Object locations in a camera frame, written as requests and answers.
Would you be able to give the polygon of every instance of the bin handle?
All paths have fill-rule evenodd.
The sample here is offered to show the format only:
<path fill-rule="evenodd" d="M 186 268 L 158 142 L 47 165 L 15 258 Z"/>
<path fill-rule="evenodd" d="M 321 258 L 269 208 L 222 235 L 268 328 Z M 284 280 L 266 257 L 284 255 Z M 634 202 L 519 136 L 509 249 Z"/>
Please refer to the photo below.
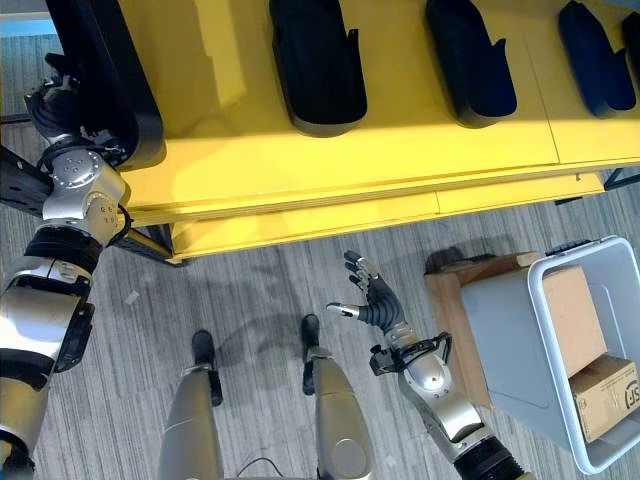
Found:
<path fill-rule="evenodd" d="M 574 240 L 572 242 L 566 242 L 558 245 L 557 247 L 553 247 L 550 250 L 545 252 L 547 257 L 553 257 L 554 255 L 560 255 L 568 252 L 569 250 L 573 250 L 574 248 L 582 247 L 583 245 L 587 245 L 592 243 L 591 240 Z"/>

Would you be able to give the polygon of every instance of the gray carpet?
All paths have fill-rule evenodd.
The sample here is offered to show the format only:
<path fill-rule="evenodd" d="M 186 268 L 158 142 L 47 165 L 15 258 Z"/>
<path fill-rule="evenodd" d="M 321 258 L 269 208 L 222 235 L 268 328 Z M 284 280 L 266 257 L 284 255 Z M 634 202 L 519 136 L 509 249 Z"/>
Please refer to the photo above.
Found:
<path fill-rule="evenodd" d="M 15 89 L 42 75 L 36 69 L 33 77 L 27 65 L 41 58 L 34 55 L 47 42 L 3 41 L 4 113 L 19 108 Z M 42 148 L 31 127 L 5 127 L 2 141 L 31 160 Z M 35 454 L 38 478 L 153 478 L 163 424 L 198 328 L 213 333 L 219 352 L 225 401 L 215 413 L 227 475 L 266 455 L 285 475 L 314 476 L 314 405 L 301 391 L 297 325 L 316 312 L 321 340 L 344 367 L 368 420 L 376 478 L 455 479 L 395 379 L 370 373 L 368 349 L 381 336 L 324 313 L 329 301 L 361 300 L 347 281 L 342 252 L 352 248 L 371 257 L 398 292 L 408 320 L 432 336 L 438 332 L 422 279 L 431 254 L 451 246 L 468 256 L 544 251 L 610 234 L 637 246 L 639 197 L 640 186 L 633 186 L 561 207 L 545 203 L 223 254 L 177 269 L 110 248 L 95 275 L 91 300 L 97 310 L 84 360 L 54 379 Z M 0 207 L 1 270 L 24 251 L 36 225 Z M 139 296 L 127 301 L 134 292 Z M 539 479 L 583 478 L 568 452 L 517 421 L 499 411 L 484 412 L 484 418 Z M 592 478 L 633 479 L 639 472 L 636 448 Z M 273 471 L 260 463 L 246 474 Z"/>

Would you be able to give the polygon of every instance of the silver metal joint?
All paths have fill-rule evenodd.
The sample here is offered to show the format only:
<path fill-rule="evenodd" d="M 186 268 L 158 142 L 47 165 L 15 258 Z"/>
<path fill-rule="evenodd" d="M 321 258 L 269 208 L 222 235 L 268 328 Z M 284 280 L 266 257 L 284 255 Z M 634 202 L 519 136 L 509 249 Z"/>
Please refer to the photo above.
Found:
<path fill-rule="evenodd" d="M 415 330 L 407 322 L 395 324 L 385 333 L 384 338 L 392 350 L 400 350 L 420 341 Z"/>
<path fill-rule="evenodd" d="M 347 305 L 345 303 L 330 303 L 327 305 L 327 311 L 337 313 L 343 317 L 358 319 L 360 317 L 360 307 L 357 305 Z"/>
<path fill-rule="evenodd" d="M 378 272 L 378 267 L 376 267 L 368 258 L 360 257 L 356 262 L 356 266 L 359 271 L 363 273 L 358 273 L 358 276 L 368 276 L 372 279 L 377 279 L 380 276 L 380 272 Z"/>
<path fill-rule="evenodd" d="M 0 348 L 58 359 L 80 297 L 27 287 L 9 287 L 0 302 Z"/>
<path fill-rule="evenodd" d="M 125 192 L 120 175 L 91 150 L 73 150 L 53 162 L 53 193 L 42 209 L 45 226 L 82 230 L 101 245 L 118 232 L 118 202 Z"/>

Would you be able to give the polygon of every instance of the black plastic part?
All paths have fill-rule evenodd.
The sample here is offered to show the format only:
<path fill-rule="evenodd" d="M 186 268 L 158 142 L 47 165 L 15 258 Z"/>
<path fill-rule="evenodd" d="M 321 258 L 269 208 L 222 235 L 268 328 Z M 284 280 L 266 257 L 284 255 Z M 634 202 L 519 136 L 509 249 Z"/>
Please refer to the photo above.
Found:
<path fill-rule="evenodd" d="M 31 117 L 28 113 L 0 115 L 0 125 L 17 125 L 20 123 L 31 123 Z"/>
<path fill-rule="evenodd" d="M 345 33 L 338 0 L 270 0 L 273 51 L 291 122 L 328 137 L 367 112 L 358 31 Z"/>
<path fill-rule="evenodd" d="M 25 256 L 49 257 L 73 263 L 93 273 L 102 246 L 79 230 L 65 227 L 39 229 L 24 252 Z"/>
<path fill-rule="evenodd" d="M 162 119 L 117 0 L 47 0 L 47 6 L 65 54 L 48 61 L 79 80 L 87 132 L 108 129 L 117 137 L 126 155 L 114 167 L 161 161 Z"/>
<path fill-rule="evenodd" d="M 304 370 L 302 371 L 302 392 L 308 397 L 316 393 L 316 386 L 315 383 L 313 383 L 313 361 L 304 364 Z"/>
<path fill-rule="evenodd" d="M 405 360 L 406 358 L 414 358 L 415 355 L 430 353 L 439 349 L 440 344 L 443 341 L 445 342 L 445 345 L 442 349 L 442 361 L 447 364 L 449 363 L 449 355 L 451 353 L 451 345 L 453 343 L 453 337 L 448 332 L 442 332 L 437 337 L 431 338 L 429 340 L 421 340 L 417 343 L 398 350 L 396 353 L 402 360 Z"/>
<path fill-rule="evenodd" d="M 13 348 L 0 349 L 0 377 L 13 378 L 40 391 L 53 370 L 53 360 L 46 355 Z"/>
<path fill-rule="evenodd" d="M 622 22 L 622 36 L 627 46 L 631 63 L 640 82 L 640 13 L 632 12 Z"/>
<path fill-rule="evenodd" d="M 2 445 L 2 443 L 7 443 L 11 446 L 11 453 L 9 453 L 2 465 L 0 465 L 0 479 L 31 478 L 36 464 L 29 458 L 29 451 L 24 442 L 13 433 L 0 430 L 0 446 L 4 453 L 5 445 Z"/>
<path fill-rule="evenodd" d="M 56 373 L 67 371 L 82 360 L 93 328 L 91 320 L 94 311 L 95 307 L 92 304 L 82 303 L 74 312 L 60 347 L 55 367 Z"/>
<path fill-rule="evenodd" d="M 604 28 L 582 3 L 572 0 L 562 9 L 559 27 L 589 111 L 596 117 L 607 118 L 632 109 L 636 95 L 625 49 L 613 52 Z"/>
<path fill-rule="evenodd" d="M 0 202 L 36 217 L 53 191 L 51 179 L 8 148 L 0 150 Z"/>
<path fill-rule="evenodd" d="M 315 394 L 313 383 L 313 361 L 308 361 L 307 353 L 309 348 L 320 345 L 320 320 L 316 315 L 310 313 L 300 322 L 300 341 L 302 343 L 302 361 L 304 370 L 302 372 L 302 391 L 305 395 Z"/>
<path fill-rule="evenodd" d="M 401 362 L 393 355 L 391 350 L 383 350 L 380 345 L 375 345 L 371 349 L 371 353 L 369 367 L 376 377 L 384 375 L 385 373 L 402 371 Z"/>
<path fill-rule="evenodd" d="M 426 19 L 460 123 L 485 127 L 515 112 L 506 40 L 491 45 L 475 5 L 470 0 L 429 0 Z"/>
<path fill-rule="evenodd" d="M 213 367 L 216 354 L 213 348 L 213 337 L 206 330 L 198 330 L 191 338 L 191 352 L 196 365 L 207 364 Z"/>
<path fill-rule="evenodd" d="M 50 57 L 55 54 L 47 54 L 45 60 L 51 65 Z M 58 79 L 57 87 L 62 85 Z M 55 88 L 40 90 L 25 97 L 27 111 L 38 132 L 45 138 L 56 138 L 60 135 L 72 135 L 80 137 L 82 127 L 82 105 L 80 96 L 75 90 Z"/>
<path fill-rule="evenodd" d="M 553 247 L 545 252 L 547 257 L 551 257 L 553 255 L 558 255 L 559 253 L 563 253 L 569 250 L 573 250 L 574 248 L 581 247 L 582 245 L 587 245 L 591 243 L 591 240 L 574 240 L 572 242 L 563 243 L 558 245 L 557 247 Z"/>
<path fill-rule="evenodd" d="M 216 367 L 216 352 L 213 347 L 213 337 L 207 330 L 198 330 L 191 338 L 191 352 L 196 365 L 209 365 L 209 385 L 211 387 L 211 403 L 217 407 L 222 403 L 222 385 Z"/>
<path fill-rule="evenodd" d="M 524 475 L 509 450 L 495 437 L 462 455 L 454 467 L 462 480 L 516 480 Z"/>
<path fill-rule="evenodd" d="M 222 405 L 224 397 L 222 396 L 222 384 L 217 370 L 209 372 L 209 383 L 211 384 L 211 405 L 218 407 Z"/>

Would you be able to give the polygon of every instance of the yellow shelf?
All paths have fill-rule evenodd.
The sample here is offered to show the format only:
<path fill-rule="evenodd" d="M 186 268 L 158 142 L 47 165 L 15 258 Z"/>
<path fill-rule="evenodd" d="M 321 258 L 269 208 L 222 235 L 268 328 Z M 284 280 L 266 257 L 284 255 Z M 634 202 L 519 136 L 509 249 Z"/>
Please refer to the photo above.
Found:
<path fill-rule="evenodd" d="M 584 106 L 558 32 L 556 0 L 513 2 L 521 14 L 522 35 L 540 85 L 559 159 L 562 163 L 640 157 L 640 102 L 614 118 L 594 118 Z M 607 32 L 614 51 L 624 47 L 622 21 L 630 10 L 602 2 L 584 2 Z M 640 93 L 629 61 L 631 78 Z"/>
<path fill-rule="evenodd" d="M 596 174 L 565 175 L 438 193 L 173 225 L 173 261 L 603 191 Z"/>
<path fill-rule="evenodd" d="M 124 173 L 136 226 L 640 162 L 640 104 L 607 120 L 583 105 L 557 32 L 566 0 L 475 3 L 492 40 L 507 38 L 518 96 L 512 118 L 478 130 L 455 122 L 425 26 L 425 0 L 349 0 L 343 14 L 348 28 L 360 29 L 369 111 L 355 130 L 317 139 L 299 134 L 287 118 L 266 0 L 121 0 L 167 135 L 161 164 Z M 585 3 L 619 47 L 629 10 Z"/>
<path fill-rule="evenodd" d="M 360 29 L 368 113 L 353 131 L 298 133 L 282 100 L 265 0 L 123 0 L 163 116 L 167 157 L 127 172 L 132 213 L 206 212 L 385 196 L 438 179 L 558 164 L 542 98 L 509 0 L 477 2 L 506 37 L 517 113 L 484 129 L 458 125 L 447 105 L 424 0 L 342 2 Z"/>

